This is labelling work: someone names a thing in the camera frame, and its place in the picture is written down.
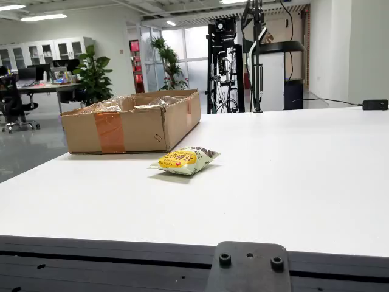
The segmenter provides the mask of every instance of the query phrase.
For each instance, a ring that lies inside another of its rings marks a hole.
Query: ceiling light
[[[2,6],[0,7],[0,11],[6,11],[6,10],[13,10],[13,9],[20,9],[25,8],[24,5],[8,5],[8,6]]]
[[[67,17],[65,14],[51,14],[51,15],[24,17],[20,20],[21,21],[39,21],[39,20],[58,19],[58,18],[65,18],[65,17]]]

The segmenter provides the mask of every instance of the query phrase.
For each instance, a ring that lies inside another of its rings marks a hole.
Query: black cable
[[[237,102],[236,102],[235,99],[229,99],[229,100],[227,99],[225,102],[223,102],[223,104],[222,104],[221,106],[218,107],[218,109],[216,110],[216,112],[218,112],[218,110],[219,110],[221,107],[225,106],[225,104],[226,104],[227,102],[229,102],[229,101],[234,102],[234,103],[235,103],[235,106],[238,107],[238,104],[237,104]]]
[[[334,100],[334,99],[296,99],[292,102],[296,102],[298,100],[329,100],[330,102],[341,102],[341,103],[345,103],[347,105],[363,106],[363,104],[361,104],[361,103],[343,102],[341,100]]]
[[[286,9],[286,7],[284,6],[284,4],[282,3],[282,0],[280,0],[280,4],[282,5],[282,7],[285,9],[286,13],[289,14],[289,17],[291,18],[291,24],[292,24],[292,36],[291,36],[291,40],[293,40],[293,36],[294,36],[294,26],[293,26],[293,17],[291,15],[291,13],[289,12],[288,9]],[[288,85],[289,81],[291,80],[292,78],[292,75],[293,75],[293,56],[292,56],[292,52],[289,52],[289,54],[291,55],[291,63],[292,63],[292,73],[291,73],[291,76],[289,77],[289,79],[287,80],[286,82],[286,85]]]
[[[282,7],[285,9],[286,13],[289,14],[289,17],[291,18],[291,23],[292,23],[292,36],[291,36],[291,40],[293,40],[293,35],[294,35],[294,28],[293,28],[293,17],[291,15],[291,13],[289,12],[288,9],[286,9],[286,7],[284,6],[284,4],[282,3],[282,0],[280,0],[280,4],[282,5]]]
[[[292,55],[292,52],[289,52],[289,54],[291,55],[292,72],[291,72],[291,75],[289,76],[289,79],[287,80],[285,85],[289,84],[289,81],[291,80],[292,75],[293,75],[293,55]]]

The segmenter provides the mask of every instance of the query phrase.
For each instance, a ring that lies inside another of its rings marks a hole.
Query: power adapter
[[[389,102],[387,99],[364,100],[362,108],[364,111],[387,111],[388,104]]]

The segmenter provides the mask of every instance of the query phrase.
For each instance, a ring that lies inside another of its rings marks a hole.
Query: computer monitor
[[[54,60],[54,67],[67,67],[68,71],[73,73],[76,70],[77,66],[80,64],[79,59],[69,59],[69,60]]]
[[[47,79],[50,79],[50,64],[28,65],[28,68],[36,68],[36,79],[43,80],[43,72],[46,71]]]
[[[36,67],[18,70],[19,80],[36,80]]]

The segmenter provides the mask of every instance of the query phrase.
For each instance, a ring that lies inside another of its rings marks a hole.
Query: glass door
[[[29,46],[29,54],[32,65],[39,65],[41,63],[39,60],[39,52],[37,46]]]
[[[81,42],[80,41],[74,41],[72,42],[72,48],[73,48],[73,59],[78,59],[79,56],[83,53]]]
[[[21,47],[14,47],[13,48],[13,56],[15,58],[16,67],[18,69],[26,68],[26,64],[24,62],[24,57],[23,57],[23,50]]]
[[[42,45],[42,50],[43,50],[44,63],[45,64],[53,63],[54,58],[53,58],[53,50],[51,48],[51,45],[49,44]]]
[[[0,58],[1,58],[2,65],[6,67],[8,70],[11,70],[12,69],[11,58],[10,55],[8,54],[7,49],[0,50]]]
[[[68,60],[69,59],[69,51],[67,49],[66,43],[58,44],[58,50],[60,52],[61,60]]]

